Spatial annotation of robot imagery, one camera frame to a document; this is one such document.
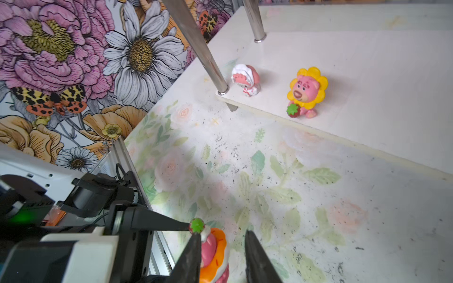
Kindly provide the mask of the pink toy with yellow flower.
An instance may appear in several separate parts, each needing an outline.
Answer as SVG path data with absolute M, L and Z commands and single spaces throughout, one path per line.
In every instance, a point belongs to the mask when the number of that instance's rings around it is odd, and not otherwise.
M 298 70 L 296 78 L 290 83 L 290 91 L 287 94 L 289 100 L 287 115 L 291 118 L 305 116 L 312 119 L 316 117 L 315 107 L 325 99 L 328 87 L 328 79 L 322 76 L 318 68 L 310 67 Z

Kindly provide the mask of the pink white hooded toy figure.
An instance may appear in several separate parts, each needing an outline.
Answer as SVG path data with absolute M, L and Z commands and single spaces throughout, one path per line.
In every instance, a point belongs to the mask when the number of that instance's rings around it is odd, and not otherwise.
M 246 64 L 237 64 L 231 72 L 231 80 L 240 86 L 243 93 L 252 97 L 257 95 L 260 90 L 260 76 L 254 67 Z

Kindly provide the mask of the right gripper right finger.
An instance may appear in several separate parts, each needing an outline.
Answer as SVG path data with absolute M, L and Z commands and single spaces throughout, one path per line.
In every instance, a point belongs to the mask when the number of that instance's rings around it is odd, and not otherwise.
M 246 232 L 244 247 L 247 283 L 282 283 L 253 231 Z

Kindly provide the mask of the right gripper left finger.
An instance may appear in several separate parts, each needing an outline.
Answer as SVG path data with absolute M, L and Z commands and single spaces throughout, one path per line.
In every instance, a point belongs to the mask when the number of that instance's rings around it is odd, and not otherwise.
M 193 234 L 166 283 L 199 283 L 201 247 L 201 235 Z

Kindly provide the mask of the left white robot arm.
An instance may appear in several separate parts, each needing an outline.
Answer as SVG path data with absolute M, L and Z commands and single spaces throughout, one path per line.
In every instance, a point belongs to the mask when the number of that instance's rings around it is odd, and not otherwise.
M 115 160 L 83 173 L 1 147 L 2 282 L 198 282 L 198 236 L 169 275 L 149 273 L 156 233 L 189 225 L 152 211 L 130 158 Z

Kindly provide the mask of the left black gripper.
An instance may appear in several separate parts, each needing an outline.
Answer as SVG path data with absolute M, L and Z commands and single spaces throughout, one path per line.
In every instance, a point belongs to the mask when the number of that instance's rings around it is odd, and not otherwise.
M 144 280 L 151 257 L 153 231 L 189 231 L 189 223 L 139 204 L 132 177 L 131 171 L 115 177 L 86 173 L 72 181 L 72 192 L 57 204 L 64 212 L 88 219 L 88 224 L 67 228 L 67 232 L 85 233 L 101 226 L 105 235 L 119 237 L 112 283 Z

